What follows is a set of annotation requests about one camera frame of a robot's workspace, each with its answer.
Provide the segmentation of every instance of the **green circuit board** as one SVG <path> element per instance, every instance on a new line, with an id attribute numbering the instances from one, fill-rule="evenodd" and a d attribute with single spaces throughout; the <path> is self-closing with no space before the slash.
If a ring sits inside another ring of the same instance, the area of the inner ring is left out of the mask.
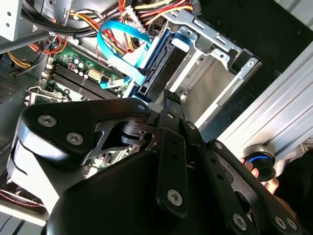
<path id="1" fill-rule="evenodd" d="M 88 72 L 91 69 L 96 69 L 102 72 L 103 76 L 110 81 L 120 79 L 120 76 L 118 74 L 114 74 L 112 71 L 106 69 L 104 66 L 98 65 L 97 63 L 89 60 L 88 58 L 82 55 L 79 55 L 78 53 L 74 52 L 73 50 L 67 47 L 62 52 L 56 54 L 53 57 L 53 59 L 54 61 L 57 61 L 58 63 L 62 64 L 63 66 L 69 68 L 72 71 L 78 69 L 79 71 Z"/>

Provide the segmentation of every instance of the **yellow wire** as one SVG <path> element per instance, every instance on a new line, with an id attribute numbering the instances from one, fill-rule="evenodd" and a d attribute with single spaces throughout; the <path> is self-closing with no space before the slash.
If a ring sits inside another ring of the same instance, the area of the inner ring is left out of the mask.
<path id="1" fill-rule="evenodd" d="M 29 63 L 26 63 L 26 62 L 23 62 L 23 61 L 21 61 L 21 60 L 19 60 L 19 59 L 17 59 L 11 52 L 8 52 L 8 55 L 10 56 L 10 58 L 11 59 L 13 59 L 14 60 L 14 62 L 15 61 L 17 61 L 18 62 L 18 64 L 21 64 L 21 65 L 24 65 L 24 66 L 27 66 L 27 67 L 29 67 L 30 66 L 30 64 Z"/>
<path id="2" fill-rule="evenodd" d="M 168 4 L 168 3 L 172 2 L 172 1 L 174 1 L 174 0 L 163 0 L 163 1 L 159 1 L 159 2 L 153 3 L 153 4 L 135 6 L 135 9 L 139 10 L 139 9 L 153 8 L 153 7 L 156 7 L 156 6 L 161 6 L 161 5 L 164 5 L 164 4 Z"/>
<path id="3" fill-rule="evenodd" d="M 71 15 L 73 16 L 77 16 L 78 18 L 84 20 L 86 23 L 88 23 L 94 30 L 96 30 L 96 32 L 99 31 L 99 29 L 90 21 L 88 20 L 86 17 L 84 17 L 82 14 L 76 14 L 76 13 L 71 13 Z M 114 43 L 111 42 L 111 40 L 104 34 L 102 34 L 103 39 L 109 43 L 115 50 L 117 50 L 120 53 L 124 53 L 120 48 L 118 48 L 116 45 L 114 45 Z"/>
<path id="4" fill-rule="evenodd" d="M 134 47 L 133 47 L 132 39 L 131 39 L 131 37 L 130 37 L 130 35 L 128 33 L 126 33 L 126 43 L 127 43 L 128 47 L 129 47 L 129 49 L 131 51 L 135 50 Z"/>
<path id="5" fill-rule="evenodd" d="M 26 69 L 26 68 L 28 68 L 28 67 L 30 66 L 30 64 L 25 63 L 25 62 L 20 61 L 19 59 L 17 59 L 11 52 L 8 52 L 8 55 L 9 55 L 9 57 L 11 58 L 11 60 L 12 60 L 15 64 L 17 64 L 18 66 L 20 66 L 20 67 L 22 67 L 22 68 Z"/>
<path id="6" fill-rule="evenodd" d="M 169 13 L 169 12 L 172 12 L 172 11 L 176 11 L 176 10 L 182 10 L 182 9 L 189 9 L 189 10 L 192 10 L 192 7 L 191 6 L 179 6 L 179 7 L 175 7 L 175 8 L 172 8 L 172 9 L 169 9 L 169 10 L 166 10 L 166 11 L 163 11 L 159 14 L 157 14 L 156 16 L 154 16 L 151 20 L 147 21 L 145 23 L 145 25 L 149 25 L 151 24 L 153 21 L 155 21 L 157 18 L 159 18 L 160 16 L 166 14 L 166 13 Z"/>

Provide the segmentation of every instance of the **red wire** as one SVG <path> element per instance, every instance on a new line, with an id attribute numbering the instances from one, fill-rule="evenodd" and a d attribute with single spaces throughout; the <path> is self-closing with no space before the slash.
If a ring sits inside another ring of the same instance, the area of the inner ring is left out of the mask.
<path id="1" fill-rule="evenodd" d="M 59 42 L 60 42 L 60 43 L 59 43 L 59 45 L 58 45 L 58 47 L 57 47 L 56 49 L 54 49 L 53 51 L 50 51 L 50 50 L 43 50 L 43 53 L 47 53 L 47 54 L 57 54 L 57 53 L 62 52 L 62 51 L 64 50 L 64 48 L 66 47 L 66 45 L 67 45 L 67 37 L 65 37 L 65 41 L 64 41 L 64 44 L 63 44 L 63 46 L 62 46 L 61 49 L 59 49 L 59 48 L 61 47 L 61 45 L 62 45 L 62 38 L 61 38 L 60 35 L 58 35 L 58 39 L 59 39 Z M 30 44 L 29 46 L 30 46 L 30 48 L 32 48 L 32 50 L 35 51 L 35 52 L 37 52 L 37 51 L 39 50 L 39 47 L 36 46 L 35 44 Z"/>
<path id="2" fill-rule="evenodd" d="M 8 200 L 10 200 L 11 202 L 14 202 L 14 203 L 17 203 L 17 204 L 20 204 L 20 205 L 23 205 L 23 206 L 27 206 L 27 207 L 42 207 L 42 205 L 32 205 L 32 204 L 29 204 L 29 203 L 23 203 L 23 202 L 19 202 L 19 201 L 16 201 L 8 196 L 6 196 L 5 194 L 3 194 L 2 192 L 0 192 L 0 195 Z"/>
<path id="3" fill-rule="evenodd" d="M 169 10 L 169 9 L 172 9 L 172 8 L 174 8 L 174 7 L 178 7 L 179 5 L 183 4 L 185 1 L 187 1 L 187 0 L 181 0 L 181 1 L 177 2 L 176 4 L 174 4 L 174 5 L 172 5 L 172 6 L 167 6 L 167 7 L 158 9 L 158 10 L 154 10 L 154 11 L 151 11 L 151 12 L 148 12 L 148 13 L 145 13 L 145 14 L 142 14 L 142 15 L 140 15 L 139 17 L 142 18 L 142 17 L 146 17 L 146 16 L 158 14 L 158 13 L 160 13 L 160 12 L 163 12 L 163 11 L 166 11 L 166 10 Z"/>
<path id="4" fill-rule="evenodd" d="M 121 47 L 124 51 L 126 51 L 127 53 L 131 53 L 131 52 L 132 52 L 131 50 L 126 49 L 122 44 L 120 44 L 120 42 L 117 41 L 116 38 L 115 38 L 112 34 L 110 34 L 110 32 L 108 32 L 107 30 L 104 30 L 104 33 L 107 34 L 107 36 L 108 36 L 110 39 L 112 39 L 115 43 L 119 44 L 120 47 Z"/>

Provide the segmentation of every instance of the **hand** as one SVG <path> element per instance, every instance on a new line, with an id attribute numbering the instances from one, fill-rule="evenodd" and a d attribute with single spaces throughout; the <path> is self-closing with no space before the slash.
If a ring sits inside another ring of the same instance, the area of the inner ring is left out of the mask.
<path id="1" fill-rule="evenodd" d="M 243 158 L 240 159 L 240 162 L 242 164 L 245 163 L 245 160 Z M 259 176 L 259 170 L 257 168 L 254 168 L 253 169 L 253 163 L 247 163 L 245 164 L 245 167 L 252 173 L 252 175 L 255 177 L 255 178 L 258 178 Z M 274 179 L 271 179 L 269 181 L 266 182 L 265 184 L 265 187 L 267 188 L 267 190 L 274 195 L 276 189 L 278 188 L 279 186 L 279 182 L 276 178 Z"/>

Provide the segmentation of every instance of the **connector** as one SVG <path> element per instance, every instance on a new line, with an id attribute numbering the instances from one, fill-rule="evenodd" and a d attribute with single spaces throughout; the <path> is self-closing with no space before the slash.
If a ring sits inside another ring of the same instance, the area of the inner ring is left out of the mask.
<path id="1" fill-rule="evenodd" d="M 101 77 L 102 77 L 102 72 L 92 68 L 88 71 L 88 76 L 91 77 L 94 80 L 97 80 L 98 82 L 100 82 Z"/>
<path id="2" fill-rule="evenodd" d="M 200 0 L 190 0 L 190 3 L 192 5 L 192 13 L 195 15 L 195 16 L 199 16 L 202 14 L 202 7 L 201 7 L 201 4 L 200 4 Z"/>
<path id="3" fill-rule="evenodd" d="M 133 8 L 131 6 L 127 6 L 125 7 L 125 12 L 126 14 L 128 14 L 128 16 L 131 18 L 131 20 L 134 22 L 136 28 L 141 32 L 141 33 L 145 33 L 146 32 L 146 28 L 145 26 L 141 23 L 141 21 L 139 20 L 138 16 L 136 15 L 136 13 L 134 12 Z"/>

